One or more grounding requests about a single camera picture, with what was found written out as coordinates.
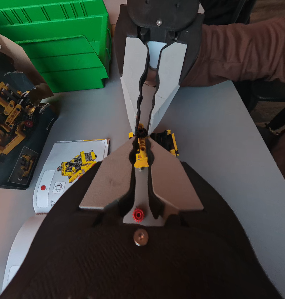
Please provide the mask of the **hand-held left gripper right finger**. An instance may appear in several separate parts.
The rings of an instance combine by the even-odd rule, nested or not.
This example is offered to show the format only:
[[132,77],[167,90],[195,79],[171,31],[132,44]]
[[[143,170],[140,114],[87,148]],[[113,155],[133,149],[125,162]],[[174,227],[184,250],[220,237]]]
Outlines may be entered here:
[[147,155],[149,207],[154,219],[204,209],[178,158],[152,138],[147,140]]

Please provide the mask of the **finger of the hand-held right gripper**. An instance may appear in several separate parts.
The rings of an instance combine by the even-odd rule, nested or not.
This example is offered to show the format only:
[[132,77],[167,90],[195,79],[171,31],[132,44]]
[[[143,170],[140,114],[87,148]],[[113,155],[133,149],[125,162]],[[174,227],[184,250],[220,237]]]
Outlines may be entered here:
[[140,121],[142,85],[146,80],[148,64],[148,47],[140,38],[127,37],[121,83],[130,127],[134,134],[137,133]]
[[172,43],[162,48],[156,74],[156,92],[149,116],[148,134],[151,134],[162,120],[179,89],[179,80],[187,45]]

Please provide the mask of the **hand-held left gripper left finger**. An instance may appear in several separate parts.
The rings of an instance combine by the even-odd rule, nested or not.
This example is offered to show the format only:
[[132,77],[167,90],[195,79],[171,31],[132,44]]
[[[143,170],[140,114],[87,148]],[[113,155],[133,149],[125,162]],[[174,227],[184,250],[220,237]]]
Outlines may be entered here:
[[131,152],[135,137],[103,159],[79,207],[105,211],[117,206],[123,217],[134,206],[136,176]]

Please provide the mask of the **yellow lego assembly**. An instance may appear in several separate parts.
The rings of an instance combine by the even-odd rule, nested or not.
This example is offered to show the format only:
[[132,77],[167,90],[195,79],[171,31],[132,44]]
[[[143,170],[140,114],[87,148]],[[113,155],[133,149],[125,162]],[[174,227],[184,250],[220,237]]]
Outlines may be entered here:
[[[139,123],[138,128],[144,128],[144,125],[142,123]],[[130,133],[129,138],[133,139],[132,149],[129,154],[129,160],[134,168],[142,171],[144,168],[147,168],[149,166],[146,145],[148,136],[145,138],[137,138],[136,134],[134,135],[133,133]]]

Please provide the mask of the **person's right forearm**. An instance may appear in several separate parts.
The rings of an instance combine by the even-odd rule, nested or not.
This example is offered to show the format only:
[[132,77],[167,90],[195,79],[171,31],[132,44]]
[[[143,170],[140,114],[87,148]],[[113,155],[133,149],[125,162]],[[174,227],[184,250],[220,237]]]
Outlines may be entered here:
[[285,17],[253,24],[204,24],[198,57],[180,86],[257,79],[285,83]]

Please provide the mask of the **yellow black lego chassis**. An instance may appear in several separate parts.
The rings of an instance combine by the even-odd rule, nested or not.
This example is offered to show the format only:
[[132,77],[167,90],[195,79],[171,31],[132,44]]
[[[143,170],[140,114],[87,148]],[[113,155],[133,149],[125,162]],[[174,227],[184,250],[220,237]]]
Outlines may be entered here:
[[150,137],[163,148],[165,148],[168,152],[170,152],[174,157],[179,156],[175,136],[170,129],[165,130],[161,133],[152,133]]

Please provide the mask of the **red lego gear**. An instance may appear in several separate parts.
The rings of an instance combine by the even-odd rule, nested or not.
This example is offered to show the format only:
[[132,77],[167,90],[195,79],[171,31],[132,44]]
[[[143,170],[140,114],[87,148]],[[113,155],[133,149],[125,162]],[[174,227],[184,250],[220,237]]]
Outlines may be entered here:
[[132,218],[135,222],[142,222],[145,219],[144,209],[137,207],[133,210]]

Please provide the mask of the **lego instruction booklet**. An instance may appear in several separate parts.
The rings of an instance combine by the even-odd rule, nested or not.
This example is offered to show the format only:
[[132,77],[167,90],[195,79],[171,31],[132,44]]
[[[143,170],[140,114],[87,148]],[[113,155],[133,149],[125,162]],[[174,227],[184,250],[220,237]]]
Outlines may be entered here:
[[11,246],[2,291],[23,263],[48,212],[82,175],[107,157],[109,145],[110,139],[55,142],[36,182],[33,193],[35,215],[22,225]]

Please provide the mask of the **dark printed lego box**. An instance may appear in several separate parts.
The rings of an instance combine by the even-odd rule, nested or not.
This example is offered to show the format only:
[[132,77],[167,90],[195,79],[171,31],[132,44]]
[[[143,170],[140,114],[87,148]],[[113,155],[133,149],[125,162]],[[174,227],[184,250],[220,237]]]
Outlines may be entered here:
[[25,190],[58,116],[53,96],[21,46],[0,34],[0,188]]

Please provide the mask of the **person's right hand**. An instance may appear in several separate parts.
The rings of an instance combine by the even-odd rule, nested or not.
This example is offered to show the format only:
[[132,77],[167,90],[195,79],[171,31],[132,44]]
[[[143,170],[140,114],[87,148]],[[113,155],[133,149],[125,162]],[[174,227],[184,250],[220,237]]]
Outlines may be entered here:
[[153,69],[151,67],[148,67],[148,71],[147,71],[147,77],[145,80],[145,84],[147,84],[148,86],[151,87],[156,87],[156,72],[157,69]]

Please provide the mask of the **green plastic bin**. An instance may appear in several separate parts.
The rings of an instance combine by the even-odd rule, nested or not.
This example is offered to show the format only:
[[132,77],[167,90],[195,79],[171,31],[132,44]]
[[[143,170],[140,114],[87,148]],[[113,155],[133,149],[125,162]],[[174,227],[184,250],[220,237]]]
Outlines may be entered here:
[[53,93],[104,88],[109,78],[102,0],[0,0],[0,34],[24,49]]

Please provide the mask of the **black chair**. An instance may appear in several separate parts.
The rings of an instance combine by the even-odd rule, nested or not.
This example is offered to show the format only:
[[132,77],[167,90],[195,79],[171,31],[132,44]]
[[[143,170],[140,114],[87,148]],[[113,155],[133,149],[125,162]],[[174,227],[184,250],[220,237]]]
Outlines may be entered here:
[[[262,79],[233,82],[246,109],[250,113],[259,101],[285,102],[285,83],[279,80],[264,81]],[[280,129],[285,125],[285,108],[283,108],[267,125],[271,130]]]

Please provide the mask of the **person's leg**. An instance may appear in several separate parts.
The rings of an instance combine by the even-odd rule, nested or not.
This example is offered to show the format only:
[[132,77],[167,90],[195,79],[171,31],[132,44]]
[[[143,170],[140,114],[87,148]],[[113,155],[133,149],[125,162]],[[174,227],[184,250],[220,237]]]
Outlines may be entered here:
[[285,179],[285,130],[281,132],[276,144],[272,147],[271,155]]

